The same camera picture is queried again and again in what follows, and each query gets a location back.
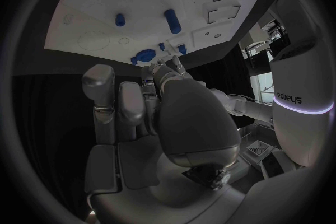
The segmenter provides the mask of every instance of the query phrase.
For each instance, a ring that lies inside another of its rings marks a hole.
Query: cable
[[[251,98],[251,97],[248,97],[248,96],[245,96],[245,95],[240,95],[240,94],[227,94],[227,96],[240,96],[240,97],[244,97],[244,98],[253,100],[253,101],[255,101],[255,102],[260,102],[260,103],[262,103],[262,104],[266,104],[266,105],[271,105],[271,104],[272,104],[271,102],[262,102],[262,101],[258,101],[258,100],[256,100],[256,99]]]

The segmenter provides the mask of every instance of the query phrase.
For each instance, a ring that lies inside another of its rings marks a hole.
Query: blue knob
[[[132,62],[132,64],[133,64],[134,66],[136,66],[136,65],[138,64],[138,60],[137,60],[136,57],[131,58],[130,61]]]
[[[178,34],[182,28],[174,10],[166,10],[165,17],[172,34]]]
[[[186,55],[186,47],[185,45],[180,45],[178,46],[179,52],[182,53],[183,55]]]
[[[124,26],[126,23],[125,17],[122,14],[118,14],[115,18],[115,24],[119,27]]]
[[[145,49],[137,54],[137,60],[139,62],[147,63],[150,62],[156,56],[155,50]]]
[[[165,50],[165,44],[164,43],[159,43],[158,47],[164,51]]]

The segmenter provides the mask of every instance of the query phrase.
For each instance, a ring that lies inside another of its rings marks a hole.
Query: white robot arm
[[[247,102],[246,98],[239,95],[228,96],[215,88],[210,91],[219,99],[228,113],[234,116],[249,116],[273,124],[272,106],[257,102]]]

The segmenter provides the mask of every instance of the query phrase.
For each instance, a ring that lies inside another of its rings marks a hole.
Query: sharp logo
[[[300,97],[293,97],[291,95],[286,94],[280,94],[278,93],[278,97],[287,101],[292,101],[294,104],[300,104],[302,103],[302,100]]]

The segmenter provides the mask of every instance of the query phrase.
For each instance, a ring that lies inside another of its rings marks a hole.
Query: blue cylinder
[[[137,54],[137,60],[139,62],[147,63],[150,62],[156,56],[155,50],[145,49]]]
[[[178,46],[179,52],[182,53],[183,55],[186,55],[186,47],[185,45],[180,45]]]
[[[166,10],[165,17],[172,34],[178,34],[182,28],[174,10]]]
[[[115,24],[119,27],[124,26],[126,24],[124,15],[118,14],[115,18]]]
[[[132,62],[132,64],[133,64],[134,66],[136,66],[136,65],[138,64],[138,60],[137,60],[136,57],[131,58],[130,61]]]
[[[165,44],[164,43],[159,43],[158,47],[164,51],[165,50]]]

